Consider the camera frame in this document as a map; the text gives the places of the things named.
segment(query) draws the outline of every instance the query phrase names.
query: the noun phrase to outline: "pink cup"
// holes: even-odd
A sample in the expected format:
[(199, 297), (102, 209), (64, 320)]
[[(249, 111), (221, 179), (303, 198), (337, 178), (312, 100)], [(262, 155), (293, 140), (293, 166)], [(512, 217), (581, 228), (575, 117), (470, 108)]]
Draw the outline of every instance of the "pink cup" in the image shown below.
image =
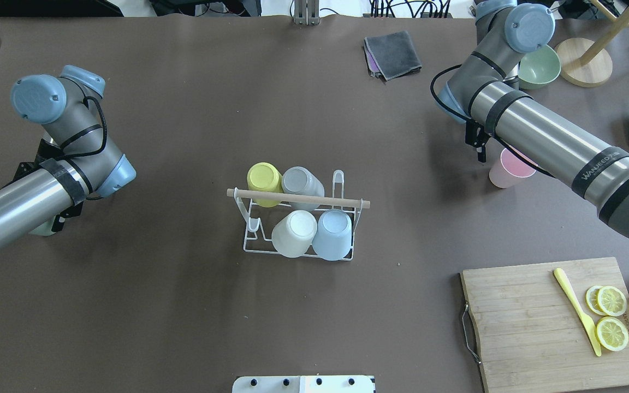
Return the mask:
[(534, 173), (535, 169), (524, 164), (508, 149), (504, 149), (501, 151), (499, 159), (496, 160), (494, 166), (489, 170), (489, 180), (494, 186), (508, 188), (516, 186), (516, 184), (527, 177), (531, 177)]

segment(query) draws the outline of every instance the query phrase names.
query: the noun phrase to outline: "cup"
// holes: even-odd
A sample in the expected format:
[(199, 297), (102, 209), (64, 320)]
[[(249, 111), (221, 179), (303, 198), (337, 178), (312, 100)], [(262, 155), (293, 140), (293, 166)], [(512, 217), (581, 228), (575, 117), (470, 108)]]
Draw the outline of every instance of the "cup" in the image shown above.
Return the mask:
[(294, 211), (275, 224), (271, 241), (275, 250), (283, 256), (297, 258), (307, 252), (316, 233), (315, 217), (307, 211)]
[[(281, 182), (283, 192), (286, 194), (324, 196), (324, 186), (312, 172), (301, 166), (294, 166), (283, 174)], [(305, 204), (302, 202), (290, 202), (293, 209), (301, 211), (313, 211), (319, 208), (319, 204)]]
[(496, 160), (489, 170), (489, 180), (494, 186), (508, 188), (516, 186), (516, 184), (527, 177), (531, 177), (534, 173), (535, 169), (518, 159), (509, 149), (504, 149), (501, 151), (499, 159)]
[(351, 251), (351, 217), (339, 209), (330, 209), (319, 216), (312, 249), (327, 261), (339, 261)]
[[(283, 192), (280, 186), (280, 172), (267, 162), (259, 162), (247, 172), (247, 184), (252, 191)], [(254, 199), (259, 206), (272, 208), (281, 201), (270, 201), (269, 199)]]

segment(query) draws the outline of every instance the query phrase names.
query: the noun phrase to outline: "gray towel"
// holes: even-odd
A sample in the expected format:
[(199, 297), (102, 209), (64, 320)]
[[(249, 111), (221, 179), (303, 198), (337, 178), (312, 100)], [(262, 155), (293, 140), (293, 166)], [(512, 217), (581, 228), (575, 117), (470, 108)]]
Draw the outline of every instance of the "gray towel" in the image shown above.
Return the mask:
[(385, 80), (422, 69), (412, 37), (406, 30), (381, 37), (365, 37), (364, 42)]

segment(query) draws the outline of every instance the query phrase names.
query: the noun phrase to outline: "blue plastic cover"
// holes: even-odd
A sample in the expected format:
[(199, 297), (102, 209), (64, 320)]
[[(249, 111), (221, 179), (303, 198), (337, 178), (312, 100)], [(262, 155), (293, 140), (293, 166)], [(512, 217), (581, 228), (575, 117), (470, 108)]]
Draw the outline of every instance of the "blue plastic cover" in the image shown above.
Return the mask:
[(477, 22), (483, 17), (504, 8), (516, 7), (517, 0), (487, 0), (476, 5), (474, 11), (474, 20)]
[(506, 41), (516, 52), (534, 52), (552, 38), (555, 18), (544, 5), (523, 3), (507, 16), (504, 32)]
[[(447, 82), (446, 82), (445, 86), (443, 87), (443, 90), (441, 90), (441, 92), (438, 95), (438, 97), (450, 109), (455, 110), (459, 114), (467, 115), (465, 113), (465, 111), (462, 110), (462, 108), (460, 107), (460, 104), (458, 104), (458, 101), (453, 96), (453, 93), (450, 91), (450, 87), (448, 87), (448, 83)], [(457, 117), (456, 115), (451, 114), (451, 112), (449, 112), (444, 107), (442, 107), (438, 102), (436, 103), (436, 105), (438, 105), (438, 107), (440, 109), (442, 109), (444, 112), (446, 112), (448, 115), (450, 115), (450, 117), (452, 117), (453, 120), (459, 122), (460, 124), (464, 124), (465, 123), (465, 120), (463, 120), (461, 117)]]
[(123, 157), (120, 157), (120, 161), (115, 165), (113, 172), (108, 175), (96, 192), (103, 198), (108, 197), (129, 182), (132, 182), (136, 175), (137, 172), (135, 172), (135, 168), (133, 168), (130, 161), (128, 161), (125, 154), (123, 154)]
[(88, 72), (85, 69), (80, 69), (79, 67), (75, 67), (74, 65), (65, 65), (62, 69), (62, 74), (65, 78), (70, 78), (75, 80), (86, 87), (89, 87), (91, 90), (94, 90), (98, 93), (100, 97), (103, 98), (103, 90), (105, 89), (105, 80), (102, 77), (94, 74), (93, 72)]
[(48, 124), (62, 116), (67, 106), (67, 91), (54, 76), (29, 75), (14, 83), (11, 105), (24, 119)]

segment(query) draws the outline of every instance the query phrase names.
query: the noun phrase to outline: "silver robotic arm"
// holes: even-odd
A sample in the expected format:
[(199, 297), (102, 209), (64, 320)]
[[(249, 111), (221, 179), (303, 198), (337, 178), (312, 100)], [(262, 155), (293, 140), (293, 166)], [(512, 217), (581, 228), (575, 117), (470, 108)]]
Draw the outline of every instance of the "silver robotic arm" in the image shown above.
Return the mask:
[(13, 86), (14, 109), (42, 124), (60, 153), (0, 190), (0, 248), (92, 192), (107, 197), (135, 179), (135, 169), (108, 137), (99, 103), (104, 88), (103, 78), (73, 65), (58, 78), (30, 75)]
[(477, 27), (489, 31), (444, 86), (439, 105), (515, 147), (629, 238), (629, 154), (502, 82), (524, 54), (547, 45), (552, 14), (543, 5), (489, 0), (477, 7)]

